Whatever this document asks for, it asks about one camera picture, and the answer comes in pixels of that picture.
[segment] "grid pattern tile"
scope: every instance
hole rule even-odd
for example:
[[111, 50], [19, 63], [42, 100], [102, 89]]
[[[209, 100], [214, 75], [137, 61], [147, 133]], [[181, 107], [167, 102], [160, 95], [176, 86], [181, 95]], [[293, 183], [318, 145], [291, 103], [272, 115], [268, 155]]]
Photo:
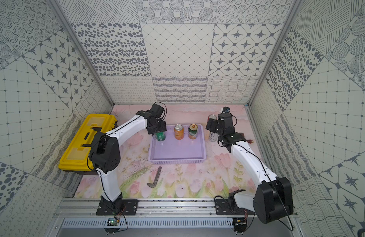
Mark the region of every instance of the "grid pattern tile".
[[152, 76], [207, 76], [212, 24], [141, 24]]
[[259, 77], [208, 77], [205, 103], [244, 103], [250, 99]]
[[284, 115], [320, 171], [365, 151], [365, 91], [327, 60]]
[[0, 162], [30, 172], [70, 115], [23, 58], [0, 70]]

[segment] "table surface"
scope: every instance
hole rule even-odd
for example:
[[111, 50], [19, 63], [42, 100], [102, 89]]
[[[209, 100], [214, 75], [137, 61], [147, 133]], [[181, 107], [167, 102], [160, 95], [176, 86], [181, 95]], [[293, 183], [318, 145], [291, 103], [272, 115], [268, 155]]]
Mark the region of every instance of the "table surface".
[[[131, 119], [139, 110], [147, 110], [150, 105], [115, 105], [112, 111], [118, 125]], [[206, 126], [210, 114], [219, 114], [224, 105], [167, 105], [167, 124], [202, 124]], [[237, 117], [237, 132], [244, 133], [254, 153], [260, 157], [255, 136], [252, 133], [246, 109], [242, 105], [227, 105]], [[144, 129], [120, 147], [121, 162], [116, 168], [119, 187], [124, 198], [213, 198], [227, 197], [229, 192], [245, 189], [250, 194], [256, 192], [254, 182], [242, 164], [229, 154], [226, 148], [209, 141], [209, 131], [204, 130], [206, 160], [199, 164], [154, 165], [148, 161], [148, 150], [152, 137]], [[153, 183], [157, 168], [161, 174], [155, 188]], [[75, 198], [99, 198], [102, 187], [98, 176], [84, 175]]]

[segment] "yellow toolbox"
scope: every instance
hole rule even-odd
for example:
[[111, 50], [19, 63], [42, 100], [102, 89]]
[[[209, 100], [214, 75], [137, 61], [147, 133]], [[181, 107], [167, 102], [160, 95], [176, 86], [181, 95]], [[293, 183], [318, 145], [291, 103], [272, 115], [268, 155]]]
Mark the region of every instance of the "yellow toolbox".
[[60, 159], [59, 169], [65, 171], [91, 171], [92, 162], [88, 159], [90, 145], [97, 131], [107, 132], [117, 126], [117, 119], [113, 115], [90, 114], [80, 126], [71, 144]]

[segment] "can lid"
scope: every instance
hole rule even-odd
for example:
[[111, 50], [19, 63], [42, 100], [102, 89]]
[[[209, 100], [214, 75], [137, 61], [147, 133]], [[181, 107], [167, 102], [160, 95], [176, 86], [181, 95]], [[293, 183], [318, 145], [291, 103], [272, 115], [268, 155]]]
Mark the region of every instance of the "can lid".
[[197, 130], [197, 128], [198, 128], [197, 124], [191, 124], [191, 125], [189, 125], [189, 129], [192, 130], [192, 131]]
[[182, 129], [183, 129], [183, 126], [181, 124], [176, 124], [176, 126], [175, 126], [176, 131], [181, 131]]

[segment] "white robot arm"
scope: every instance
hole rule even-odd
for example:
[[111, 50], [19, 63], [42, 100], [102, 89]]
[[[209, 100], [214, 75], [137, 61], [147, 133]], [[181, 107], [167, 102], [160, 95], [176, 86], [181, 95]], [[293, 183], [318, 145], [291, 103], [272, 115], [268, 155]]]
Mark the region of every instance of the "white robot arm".
[[[290, 182], [286, 178], [279, 178], [254, 155], [246, 139], [235, 132], [230, 109], [224, 107], [223, 110], [228, 112], [219, 114], [218, 121], [210, 119], [206, 129], [218, 133], [218, 142], [242, 163], [258, 187], [255, 195], [244, 190], [230, 193], [230, 208], [253, 211], [263, 223], [291, 215], [293, 202]], [[147, 128], [148, 134], [166, 131], [166, 123], [161, 118], [163, 112], [161, 106], [153, 104], [150, 110], [138, 111], [136, 116], [118, 128], [95, 135], [90, 158], [102, 182], [101, 201], [113, 213], [120, 211], [122, 200], [115, 171], [120, 162], [119, 147], [142, 129]]]

